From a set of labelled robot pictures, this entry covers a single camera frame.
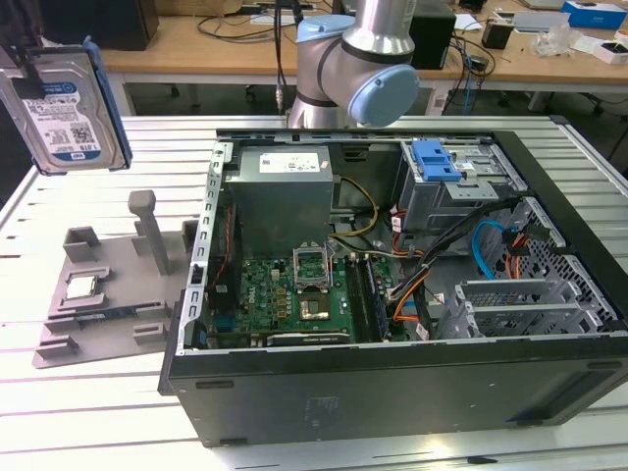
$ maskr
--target white box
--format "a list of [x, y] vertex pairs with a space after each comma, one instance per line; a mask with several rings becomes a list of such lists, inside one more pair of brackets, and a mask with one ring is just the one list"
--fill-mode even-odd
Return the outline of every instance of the white box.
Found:
[[607, 64], [628, 64], [628, 48], [619, 41], [603, 42], [593, 50], [593, 55]]

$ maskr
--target hard drive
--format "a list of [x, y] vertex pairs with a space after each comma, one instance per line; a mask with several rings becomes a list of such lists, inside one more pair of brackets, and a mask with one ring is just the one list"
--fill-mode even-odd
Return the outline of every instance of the hard drive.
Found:
[[0, 97], [39, 172], [127, 169], [131, 149], [95, 44], [87, 39], [30, 54], [43, 98], [20, 96], [20, 72], [10, 69], [0, 74]]

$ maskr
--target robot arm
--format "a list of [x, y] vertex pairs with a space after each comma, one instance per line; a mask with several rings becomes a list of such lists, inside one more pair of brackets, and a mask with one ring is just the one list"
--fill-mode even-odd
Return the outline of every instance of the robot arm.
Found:
[[419, 89], [407, 63], [416, 0], [358, 0], [355, 19], [310, 17], [298, 27], [297, 98], [291, 128], [383, 127], [410, 108]]

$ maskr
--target table leg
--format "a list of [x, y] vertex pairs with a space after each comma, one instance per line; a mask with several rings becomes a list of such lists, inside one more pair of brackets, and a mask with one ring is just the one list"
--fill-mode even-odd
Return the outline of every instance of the table leg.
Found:
[[549, 91], [535, 91], [530, 103], [528, 103], [528, 111], [543, 113], [546, 110], [548, 101], [550, 101], [551, 92]]
[[107, 79], [109, 80], [109, 86], [111, 86], [111, 91], [114, 94], [120, 115], [134, 116], [135, 107], [133, 106], [131, 95], [127, 90], [125, 76], [123, 74], [107, 74]]
[[440, 116], [443, 114], [443, 108], [447, 102], [449, 90], [449, 83], [436, 83], [434, 85], [430, 91], [428, 107], [425, 110], [426, 116]]
[[189, 92], [189, 101], [192, 105], [192, 110], [198, 111], [200, 108], [200, 101], [198, 100], [198, 83], [189, 83], [187, 85], [187, 91]]

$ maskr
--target hard drive label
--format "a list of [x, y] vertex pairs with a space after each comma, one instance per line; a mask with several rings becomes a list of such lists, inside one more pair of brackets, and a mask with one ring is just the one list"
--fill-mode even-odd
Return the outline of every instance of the hard drive label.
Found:
[[79, 112], [77, 87], [69, 81], [43, 86], [44, 99], [23, 101], [50, 154], [63, 161], [97, 158], [101, 147], [91, 122]]

